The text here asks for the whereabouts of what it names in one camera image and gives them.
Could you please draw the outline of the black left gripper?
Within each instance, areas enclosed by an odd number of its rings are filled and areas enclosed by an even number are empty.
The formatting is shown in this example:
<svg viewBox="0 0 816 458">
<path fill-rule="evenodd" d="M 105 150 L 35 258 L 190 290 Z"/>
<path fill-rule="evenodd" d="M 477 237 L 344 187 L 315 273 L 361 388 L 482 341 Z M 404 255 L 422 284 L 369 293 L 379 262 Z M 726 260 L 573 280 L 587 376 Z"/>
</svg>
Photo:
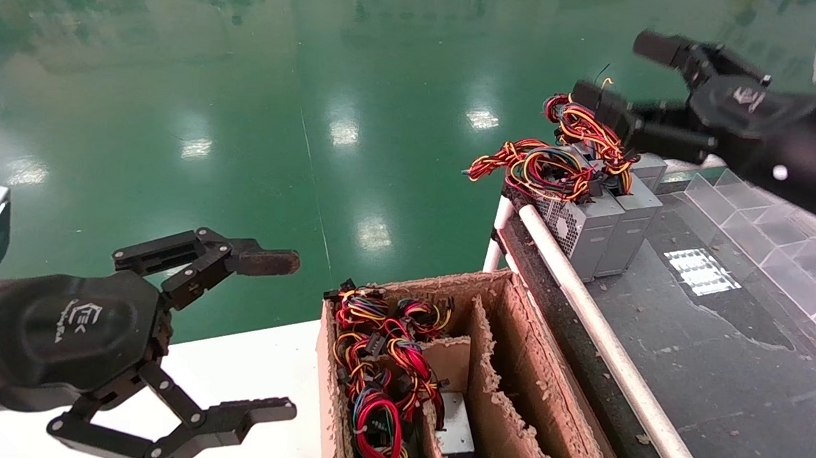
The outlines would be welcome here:
<svg viewBox="0 0 816 458">
<path fill-rule="evenodd" d="M 0 280 L 2 382 L 22 389 L 100 389 L 80 395 L 51 420 L 48 435 L 100 458 L 194 458 L 240 445 L 254 425 L 295 419 L 296 405 L 286 397 L 202 409 L 158 361 L 171 336 L 162 299 L 180 311 L 233 274 L 291 275 L 300 268 L 298 252 L 265 250 L 255 239 L 225 238 L 204 227 L 123 247 L 112 258 L 116 271 L 133 273 Z M 142 278 L 169 270 L 176 272 L 161 293 Z M 166 436 L 151 441 L 92 422 L 99 411 L 145 388 L 179 420 Z"/>
</svg>

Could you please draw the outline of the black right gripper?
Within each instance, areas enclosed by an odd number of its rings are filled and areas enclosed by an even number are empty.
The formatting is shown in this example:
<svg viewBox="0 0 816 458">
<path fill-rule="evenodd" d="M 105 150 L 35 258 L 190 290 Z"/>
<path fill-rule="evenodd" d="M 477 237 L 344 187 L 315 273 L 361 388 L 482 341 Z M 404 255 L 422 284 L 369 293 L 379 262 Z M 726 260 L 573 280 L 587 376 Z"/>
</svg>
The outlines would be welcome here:
<svg viewBox="0 0 816 458">
<path fill-rule="evenodd" d="M 633 52 L 677 71 L 682 102 L 630 102 L 578 81 L 571 98 L 617 136 L 625 153 L 701 165 L 716 155 L 749 183 L 816 215 L 816 95 L 764 88 L 771 76 L 724 43 L 639 32 Z"/>
</svg>

